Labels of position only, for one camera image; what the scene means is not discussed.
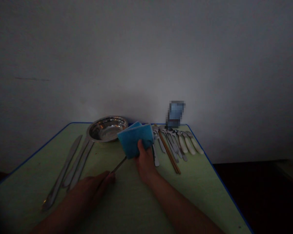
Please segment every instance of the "metal utensil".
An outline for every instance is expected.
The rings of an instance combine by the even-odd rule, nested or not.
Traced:
[[[62,185],[64,188],[69,186],[69,184],[72,182],[73,176],[75,174],[75,171],[77,169],[77,166],[79,164],[81,156],[84,153],[88,143],[89,143],[89,140],[87,138],[85,138],[84,143],[82,143],[81,150],[79,151],[79,154],[78,154],[77,158],[75,159],[73,167],[69,170],[69,172],[67,173],[67,175],[66,175],[66,177],[64,179],[64,182],[63,182],[63,185]]]
[[[159,136],[157,135],[157,133],[155,131],[153,131],[153,135],[154,135],[154,140],[157,140],[159,138]],[[159,162],[159,159],[157,157],[157,153],[156,153],[154,144],[152,145],[152,148],[153,148],[153,152],[154,152],[154,165],[157,167],[157,166],[160,165],[160,162]]]
[[[55,201],[55,198],[58,194],[58,191],[60,189],[60,186],[61,186],[61,183],[63,181],[63,178],[64,178],[64,175],[66,173],[66,170],[69,166],[69,163],[71,162],[77,148],[78,148],[78,145],[80,143],[80,140],[82,138],[82,135],[78,136],[76,138],[76,140],[74,141],[74,143],[72,144],[70,150],[69,150],[69,153],[68,153],[68,156],[66,158],[66,161],[64,163],[64,166],[59,174],[59,177],[57,178],[57,180],[55,181],[55,184],[54,186],[52,187],[50,193],[48,194],[46,200],[43,202],[43,205],[42,205],[42,211],[46,211],[48,210],[54,203]]]
[[[178,153],[179,149],[178,149],[177,144],[174,142],[174,139],[173,139],[173,136],[172,136],[172,132],[173,132],[172,129],[167,129],[166,131],[167,131],[167,133],[170,135],[170,137],[172,139],[172,146],[173,146],[173,148],[175,150],[175,153]]]
[[[154,165],[156,167],[158,167],[160,165],[160,162],[159,162],[159,159],[157,157],[157,153],[156,153],[154,144],[152,145],[152,148],[153,148],[153,152],[154,152]]]
[[[188,134],[188,136],[190,137],[192,144],[194,145],[194,148],[196,149],[196,151],[199,152],[199,154],[204,154],[204,151],[202,150],[202,148],[200,147],[200,145],[197,143],[196,139],[193,137],[192,133],[189,131],[186,131],[186,133]]]
[[[186,145],[187,145],[187,147],[188,147],[190,153],[191,153],[192,155],[195,155],[195,151],[194,151],[194,149],[193,149],[192,146],[191,146],[191,143],[190,143],[190,141],[189,141],[189,139],[188,139],[188,135],[187,135],[187,133],[184,132],[184,131],[181,131],[181,133],[182,133],[183,137],[185,138],[185,142],[186,142]]]
[[[171,144],[171,142],[170,142],[170,139],[169,139],[169,137],[168,137],[168,135],[167,135],[167,131],[166,131],[166,128],[165,128],[164,125],[161,125],[161,126],[160,126],[160,131],[161,131],[162,133],[164,133],[164,135],[166,136],[167,141],[168,141],[168,145],[169,145],[169,147],[170,147],[170,149],[171,149],[171,151],[172,151],[172,154],[173,154],[173,156],[174,156],[174,158],[175,158],[175,161],[176,161],[176,163],[179,163],[179,159],[178,159],[178,157],[177,157],[177,155],[176,155],[176,153],[175,153],[175,151],[174,151],[174,148],[173,148],[173,146],[172,146],[172,144]]]
[[[127,157],[125,156],[125,158],[115,167],[115,169],[114,170],[112,170],[111,172],[110,172],[110,174],[111,173],[115,173],[118,169],[119,169],[119,167],[123,164],[123,162],[125,162],[126,161],[126,159],[127,159]]]
[[[178,130],[173,130],[172,135],[175,137],[175,141],[176,141],[176,143],[177,143],[177,145],[178,145],[178,148],[179,148],[179,153],[181,154],[183,160],[184,160],[184,161],[188,161],[187,156],[186,156],[185,153],[182,152],[182,150],[181,150],[180,144],[179,144],[179,142],[178,142],[177,134],[176,134],[177,132],[178,132]]]
[[[78,167],[77,167],[77,169],[75,171],[74,177],[73,177],[72,182],[70,183],[67,191],[72,190],[72,188],[75,187],[75,185],[79,181],[81,172],[84,169],[86,160],[88,158],[88,155],[90,153],[90,150],[91,150],[93,144],[94,144],[93,141],[91,141],[91,142],[88,143],[87,148],[85,149],[85,152],[82,154],[82,157],[80,159],[79,165],[78,165]]]
[[[185,145],[185,143],[184,143],[184,141],[183,141],[183,139],[182,139],[182,133],[181,133],[181,131],[178,131],[178,130],[176,130],[176,131],[177,131],[177,134],[178,134],[178,136],[179,136],[179,142],[180,142],[181,150],[182,150],[184,153],[188,153],[188,149],[187,149],[187,147],[186,147],[186,145]]]
[[[87,129],[87,138],[95,142],[117,140],[117,133],[128,127],[128,121],[119,116],[107,116],[93,122]]]
[[[152,129],[153,129],[153,131],[155,131],[156,134],[159,136],[159,127],[158,127],[158,126],[152,126]],[[164,145],[163,145],[162,140],[160,139],[160,136],[159,136],[159,142],[160,142],[160,148],[162,149],[162,151],[163,151],[164,153],[166,153],[165,147],[164,147]]]

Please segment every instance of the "person's right hand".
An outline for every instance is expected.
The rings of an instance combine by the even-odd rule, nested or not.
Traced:
[[[140,155],[134,158],[134,160],[136,161],[136,166],[142,181],[149,185],[154,177],[159,175],[154,165],[152,149],[148,148],[145,151],[141,139],[138,141],[138,149]]]

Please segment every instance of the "fingers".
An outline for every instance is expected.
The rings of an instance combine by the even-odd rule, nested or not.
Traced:
[[[153,153],[152,153],[152,149],[151,149],[151,147],[148,148],[146,152],[147,152],[148,155],[153,156]]]
[[[99,174],[96,177],[93,177],[93,181],[92,181],[92,189],[93,190],[97,190],[98,186],[100,185],[100,183],[102,182],[102,180],[105,179],[105,177],[107,177],[107,175],[109,174],[109,171],[105,171],[101,174]]]
[[[143,155],[146,152],[142,144],[142,139],[138,141],[138,149],[139,149],[140,155]]]
[[[103,193],[105,192],[106,188],[109,184],[115,183],[115,173],[109,174],[102,182],[102,184],[99,186],[94,199],[98,200],[103,196]]]

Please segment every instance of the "bowl rim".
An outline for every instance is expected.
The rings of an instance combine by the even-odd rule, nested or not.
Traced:
[[[126,128],[128,128],[128,121],[127,121],[124,117],[122,117],[122,116],[117,116],[117,115],[109,115],[109,116],[106,116],[106,117],[100,118],[100,119],[94,121],[92,124],[89,125],[89,127],[87,128],[87,132],[86,132],[86,137],[88,138],[88,140],[93,141],[93,142],[111,142],[111,141],[115,141],[115,140],[118,138],[118,137],[116,137],[116,138],[114,138],[114,139],[112,139],[112,140],[106,140],[106,141],[104,141],[104,140],[96,140],[96,139],[94,139],[94,138],[92,138],[92,137],[90,136],[90,134],[89,134],[90,129],[91,129],[94,125],[96,125],[99,121],[101,121],[101,120],[103,120],[103,119],[106,119],[106,118],[121,118],[122,120],[125,121]]]

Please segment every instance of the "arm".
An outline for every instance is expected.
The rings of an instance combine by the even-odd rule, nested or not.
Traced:
[[[31,233],[69,232],[98,205],[107,186],[114,182],[115,174],[109,174],[108,171],[82,179]]]
[[[152,190],[177,233],[223,233],[202,211],[173,188],[156,170],[151,149],[138,142],[135,158],[140,177]]]

